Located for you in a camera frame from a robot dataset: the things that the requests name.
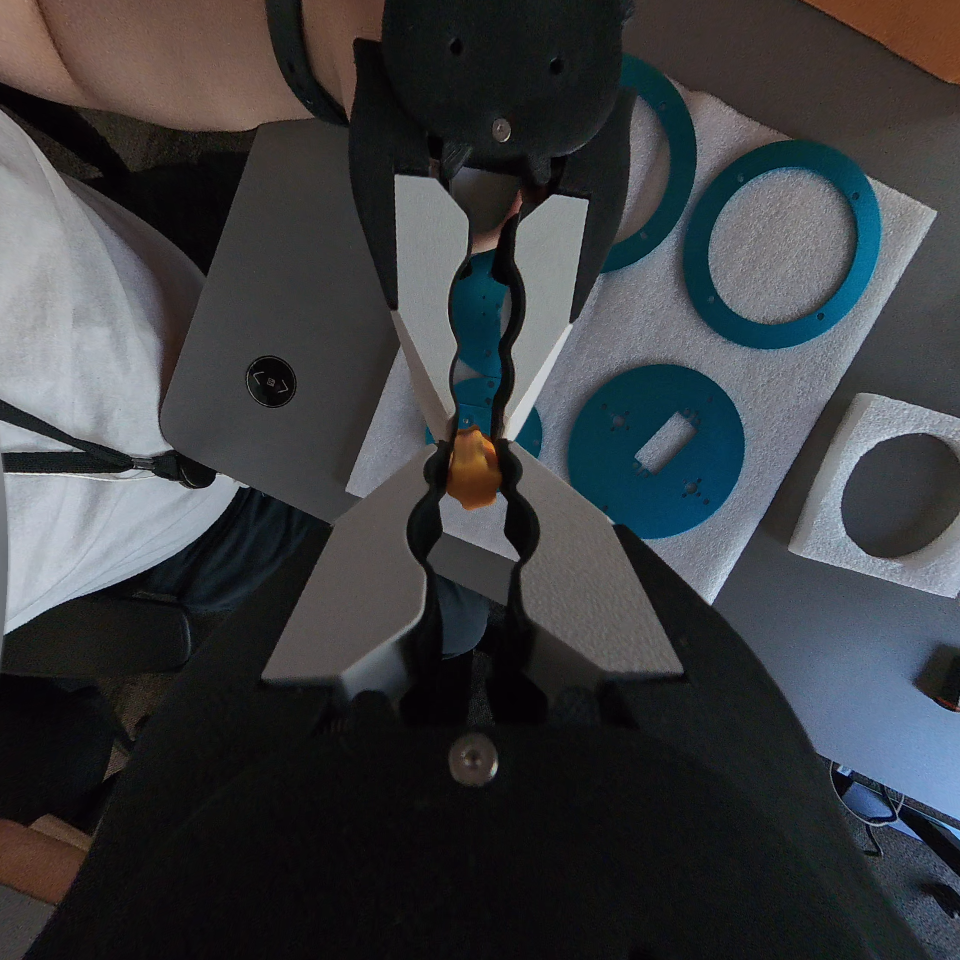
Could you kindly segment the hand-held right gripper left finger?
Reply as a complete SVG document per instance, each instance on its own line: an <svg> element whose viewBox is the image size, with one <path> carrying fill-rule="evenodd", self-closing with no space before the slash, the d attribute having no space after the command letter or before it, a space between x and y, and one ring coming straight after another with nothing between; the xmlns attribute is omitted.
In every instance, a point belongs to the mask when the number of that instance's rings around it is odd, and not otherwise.
<svg viewBox="0 0 960 960"><path fill-rule="evenodd" d="M337 707L365 691L431 695L442 622L429 554L452 446L422 447L334 523L261 674L273 687L325 687Z"/></svg>

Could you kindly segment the person's left forearm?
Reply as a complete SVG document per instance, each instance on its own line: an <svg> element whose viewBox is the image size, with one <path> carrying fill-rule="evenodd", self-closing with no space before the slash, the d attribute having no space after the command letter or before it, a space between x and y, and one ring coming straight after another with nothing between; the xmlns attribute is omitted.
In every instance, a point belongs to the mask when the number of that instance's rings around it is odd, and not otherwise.
<svg viewBox="0 0 960 960"><path fill-rule="evenodd" d="M367 2L2 2L2 79L187 131L342 115Z"/></svg>

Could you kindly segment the white foam block round hole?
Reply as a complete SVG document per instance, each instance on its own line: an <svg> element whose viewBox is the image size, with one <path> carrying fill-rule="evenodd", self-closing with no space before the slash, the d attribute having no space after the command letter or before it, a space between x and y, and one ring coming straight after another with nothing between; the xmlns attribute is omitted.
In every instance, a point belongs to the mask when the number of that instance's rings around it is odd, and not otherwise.
<svg viewBox="0 0 960 960"><path fill-rule="evenodd" d="M803 558L892 584L958 598L959 519L921 549L894 558L865 552L849 536L843 496L858 462L878 445L926 435L959 457L959 419L876 393L858 393L823 457L800 512L789 550Z"/></svg>

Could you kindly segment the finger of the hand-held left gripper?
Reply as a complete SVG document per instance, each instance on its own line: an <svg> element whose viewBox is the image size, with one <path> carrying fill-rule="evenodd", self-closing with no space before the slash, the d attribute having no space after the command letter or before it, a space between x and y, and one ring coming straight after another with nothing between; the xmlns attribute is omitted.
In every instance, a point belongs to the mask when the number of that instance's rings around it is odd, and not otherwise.
<svg viewBox="0 0 960 960"><path fill-rule="evenodd" d="M426 425L435 441L447 442L457 424L451 293L470 258L470 222L436 178L396 174L393 190L397 306L391 316Z"/></svg>
<svg viewBox="0 0 960 960"><path fill-rule="evenodd" d="M500 387L491 434L519 435L565 343L589 201L561 194L546 198L504 236L510 314L499 342Z"/></svg>

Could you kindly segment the grey laptop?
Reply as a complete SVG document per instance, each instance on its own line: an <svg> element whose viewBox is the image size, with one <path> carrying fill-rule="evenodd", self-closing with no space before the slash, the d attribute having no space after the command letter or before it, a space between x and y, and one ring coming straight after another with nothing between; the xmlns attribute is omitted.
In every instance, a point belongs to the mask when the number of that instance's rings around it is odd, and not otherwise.
<svg viewBox="0 0 960 960"><path fill-rule="evenodd" d="M193 460L334 522L399 350L348 132L260 126L162 407Z"/></svg>

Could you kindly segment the person's dark pants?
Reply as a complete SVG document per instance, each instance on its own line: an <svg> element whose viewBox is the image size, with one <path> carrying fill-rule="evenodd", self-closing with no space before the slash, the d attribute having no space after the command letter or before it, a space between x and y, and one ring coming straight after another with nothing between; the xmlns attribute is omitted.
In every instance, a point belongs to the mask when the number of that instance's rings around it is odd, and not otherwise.
<svg viewBox="0 0 960 960"><path fill-rule="evenodd" d="M236 610L296 552L308 535L325 539L331 526L249 487L239 489L223 514L173 557L137 575L137 594L170 598L195 617ZM442 653L466 654L481 642L489 599L438 576Z"/></svg>

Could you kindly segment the small dark device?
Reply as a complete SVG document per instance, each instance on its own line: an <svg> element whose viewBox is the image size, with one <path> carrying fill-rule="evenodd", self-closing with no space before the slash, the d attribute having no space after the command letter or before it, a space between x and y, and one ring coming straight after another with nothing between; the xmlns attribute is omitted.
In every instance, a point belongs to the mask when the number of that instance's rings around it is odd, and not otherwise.
<svg viewBox="0 0 960 960"><path fill-rule="evenodd" d="M914 686L937 706L959 713L959 650L938 647L920 669Z"/></svg>

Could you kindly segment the small brass part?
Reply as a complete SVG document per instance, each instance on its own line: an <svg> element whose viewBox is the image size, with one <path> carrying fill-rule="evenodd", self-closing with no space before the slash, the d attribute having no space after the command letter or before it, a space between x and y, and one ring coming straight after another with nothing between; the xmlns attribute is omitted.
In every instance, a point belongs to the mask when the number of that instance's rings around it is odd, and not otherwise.
<svg viewBox="0 0 960 960"><path fill-rule="evenodd" d="M502 474L498 451L489 437L474 425L457 431L450 457L446 493L466 511L494 505Z"/></svg>

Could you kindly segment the large blue disc rectangular cutout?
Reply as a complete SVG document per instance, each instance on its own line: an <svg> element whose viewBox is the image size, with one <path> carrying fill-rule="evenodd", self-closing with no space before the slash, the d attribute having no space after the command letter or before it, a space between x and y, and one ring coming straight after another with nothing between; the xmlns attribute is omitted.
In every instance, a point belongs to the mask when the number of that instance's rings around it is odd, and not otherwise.
<svg viewBox="0 0 960 960"><path fill-rule="evenodd" d="M709 519L745 458L738 408L712 378L668 364L630 368L584 403L569 438L571 486L644 540Z"/></svg>

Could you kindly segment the blue disc with bracket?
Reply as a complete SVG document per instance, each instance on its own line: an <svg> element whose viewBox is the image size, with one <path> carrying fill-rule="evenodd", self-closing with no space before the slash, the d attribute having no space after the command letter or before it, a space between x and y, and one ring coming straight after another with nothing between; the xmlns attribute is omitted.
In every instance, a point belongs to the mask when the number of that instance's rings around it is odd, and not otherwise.
<svg viewBox="0 0 960 960"><path fill-rule="evenodd" d="M478 426L484 434L490 435L493 403L499 383L498 378L474 376L462 379L454 385L461 429ZM519 431L516 442L534 458L539 458L543 437L542 419L539 411L533 408Z"/></svg>

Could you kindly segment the person's white shirt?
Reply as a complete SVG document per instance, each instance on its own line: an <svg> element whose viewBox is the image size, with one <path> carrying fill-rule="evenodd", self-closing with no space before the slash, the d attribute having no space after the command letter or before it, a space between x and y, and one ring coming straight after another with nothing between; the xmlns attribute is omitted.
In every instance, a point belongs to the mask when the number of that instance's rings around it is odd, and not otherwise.
<svg viewBox="0 0 960 960"><path fill-rule="evenodd" d="M204 278L171 242L63 177L1 120L2 401L131 457L162 455L163 395ZM5 632L195 542L238 483L192 489L147 470L5 470Z"/></svg>

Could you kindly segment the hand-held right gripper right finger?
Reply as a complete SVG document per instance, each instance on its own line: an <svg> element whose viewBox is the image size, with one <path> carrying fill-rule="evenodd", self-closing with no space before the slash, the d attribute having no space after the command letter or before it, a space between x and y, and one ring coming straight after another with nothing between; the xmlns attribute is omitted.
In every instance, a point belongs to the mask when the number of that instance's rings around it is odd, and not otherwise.
<svg viewBox="0 0 960 960"><path fill-rule="evenodd" d="M495 724L618 724L623 687L685 667L622 530L517 443L497 444L505 535L518 559L486 697Z"/></svg>

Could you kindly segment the small blue perforated disc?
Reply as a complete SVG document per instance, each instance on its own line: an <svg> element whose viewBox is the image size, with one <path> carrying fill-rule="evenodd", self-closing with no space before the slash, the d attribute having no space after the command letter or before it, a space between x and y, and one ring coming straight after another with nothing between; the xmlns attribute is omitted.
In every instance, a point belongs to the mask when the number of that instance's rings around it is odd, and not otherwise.
<svg viewBox="0 0 960 960"><path fill-rule="evenodd" d="M493 276L496 253L474 255L469 271L453 287L451 316L459 342L459 361L478 375L499 380L501 311L509 289Z"/></svg>

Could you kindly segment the orange cardboard box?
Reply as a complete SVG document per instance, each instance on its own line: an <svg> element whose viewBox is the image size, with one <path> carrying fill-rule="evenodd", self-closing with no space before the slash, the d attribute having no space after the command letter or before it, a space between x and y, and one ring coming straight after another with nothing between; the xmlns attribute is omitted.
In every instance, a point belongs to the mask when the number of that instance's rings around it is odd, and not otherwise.
<svg viewBox="0 0 960 960"><path fill-rule="evenodd" d="M959 84L958 1L807 1L938 79Z"/></svg>

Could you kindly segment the grey desk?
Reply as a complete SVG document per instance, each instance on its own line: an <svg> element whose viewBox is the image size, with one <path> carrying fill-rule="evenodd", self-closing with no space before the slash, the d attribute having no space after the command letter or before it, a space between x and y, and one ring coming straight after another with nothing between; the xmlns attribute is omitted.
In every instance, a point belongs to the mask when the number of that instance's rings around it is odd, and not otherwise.
<svg viewBox="0 0 960 960"><path fill-rule="evenodd" d="M716 605L818 753L957 818L958 717L914 680L938 647L958 648L958 600L803 558L787 543L856 395L958 416L958 85L806 2L635 2L625 46L937 211Z"/></svg>

